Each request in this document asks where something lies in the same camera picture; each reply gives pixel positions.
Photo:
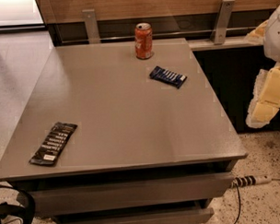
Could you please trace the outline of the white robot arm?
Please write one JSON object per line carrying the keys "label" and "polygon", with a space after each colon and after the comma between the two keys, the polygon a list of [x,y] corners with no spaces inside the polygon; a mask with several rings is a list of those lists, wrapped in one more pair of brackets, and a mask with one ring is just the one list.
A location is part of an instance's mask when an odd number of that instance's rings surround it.
{"label": "white robot arm", "polygon": [[280,109],[280,5],[268,20],[249,32],[245,40],[251,44],[261,44],[264,55],[275,61],[269,71],[259,70],[245,120],[248,127],[263,128]]}

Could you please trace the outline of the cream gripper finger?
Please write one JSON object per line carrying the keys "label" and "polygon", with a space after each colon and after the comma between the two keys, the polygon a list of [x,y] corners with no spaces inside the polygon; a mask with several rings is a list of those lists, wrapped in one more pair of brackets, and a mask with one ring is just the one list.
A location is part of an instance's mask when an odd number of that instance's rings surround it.
{"label": "cream gripper finger", "polygon": [[280,62],[269,71],[260,70],[252,96],[245,123],[251,128],[263,128],[280,109]]}
{"label": "cream gripper finger", "polygon": [[247,33],[244,40],[247,43],[250,43],[250,44],[262,45],[263,44],[263,38],[264,38],[264,35],[265,35],[265,31],[266,31],[266,28],[267,28],[267,24],[268,24],[268,21],[264,21],[256,29]]}

